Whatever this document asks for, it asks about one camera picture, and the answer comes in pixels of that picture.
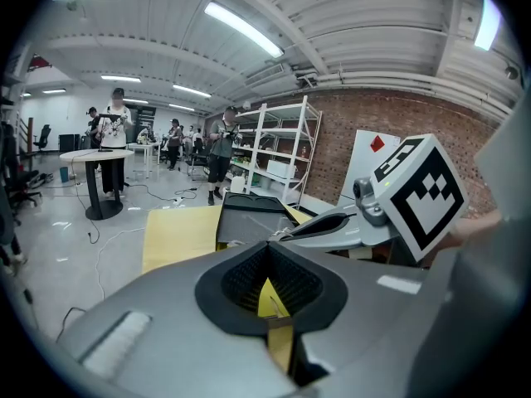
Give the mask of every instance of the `black table base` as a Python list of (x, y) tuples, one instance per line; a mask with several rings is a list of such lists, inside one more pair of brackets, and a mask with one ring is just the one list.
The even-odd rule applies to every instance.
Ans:
[(90, 206), (86, 209), (85, 215), (89, 220), (107, 220), (119, 214), (124, 208), (124, 204), (119, 201), (118, 189), (118, 159), (112, 160), (113, 165), (113, 188), (114, 200), (100, 201), (98, 189), (96, 188), (96, 175), (94, 172), (95, 161), (85, 162), (86, 184), (89, 188)]

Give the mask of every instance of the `white board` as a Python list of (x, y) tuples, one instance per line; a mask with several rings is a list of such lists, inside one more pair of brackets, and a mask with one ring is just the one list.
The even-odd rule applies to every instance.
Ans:
[[(371, 143), (377, 136), (383, 141), (384, 145), (377, 152), (374, 152), (371, 148)], [(357, 130), (352, 157), (350, 158), (341, 195), (355, 199), (353, 192), (354, 180), (360, 177), (370, 177), (374, 169), (385, 161), (398, 148), (399, 144), (400, 138), (397, 136), (362, 129)]]

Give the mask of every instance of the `white metal shelving unit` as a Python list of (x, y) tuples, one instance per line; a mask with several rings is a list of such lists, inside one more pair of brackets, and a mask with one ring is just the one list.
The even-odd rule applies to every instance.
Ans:
[[(263, 104), (259, 110), (238, 114), (236, 121), (240, 124), (240, 133), (244, 137), (254, 137), (252, 147), (234, 147), (238, 150), (250, 152), (252, 155), (251, 162), (249, 164), (231, 162), (232, 165), (248, 171), (246, 193), (252, 192), (259, 196), (277, 197), (283, 203), (298, 206), (300, 197), (304, 193), (308, 181), (309, 168), (314, 156), (315, 143), (321, 124), (321, 112), (308, 103), (308, 96), (304, 96), (303, 101), (299, 104), (286, 104), (284, 106), (270, 108), (267, 107), (267, 104)], [(283, 128), (285, 121), (298, 121), (297, 128)], [(264, 128), (264, 122), (276, 122), (276, 126), (274, 128)], [(308, 122), (316, 123), (313, 136), (310, 134)], [(257, 124), (257, 126), (254, 129), (246, 129), (245, 124)], [(273, 150), (260, 148), (260, 141), (263, 138), (274, 139)], [(294, 140), (291, 153), (277, 152), (279, 138)], [(297, 155), (301, 143), (309, 146), (309, 155), (304, 158)], [(305, 162), (306, 166), (303, 177), (291, 179), (282, 178), (267, 172), (263, 167), (257, 167), (256, 157), (259, 153), (271, 155), (275, 159), (288, 159), (290, 164), (288, 172), (293, 171), (295, 161)], [(276, 183), (271, 184), (269, 188), (252, 186), (253, 174), (270, 178)]]

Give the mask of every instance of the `black shorts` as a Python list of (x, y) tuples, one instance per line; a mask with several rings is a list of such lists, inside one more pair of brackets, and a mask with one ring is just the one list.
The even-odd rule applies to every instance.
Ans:
[(223, 156), (210, 155), (208, 157), (208, 182), (222, 182), (231, 165), (230, 158)]

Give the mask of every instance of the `black and white marker board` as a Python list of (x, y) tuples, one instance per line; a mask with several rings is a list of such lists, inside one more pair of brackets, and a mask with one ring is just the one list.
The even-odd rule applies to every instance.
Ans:
[(454, 164), (433, 134), (404, 139), (371, 175), (374, 195), (418, 261), (468, 206)]

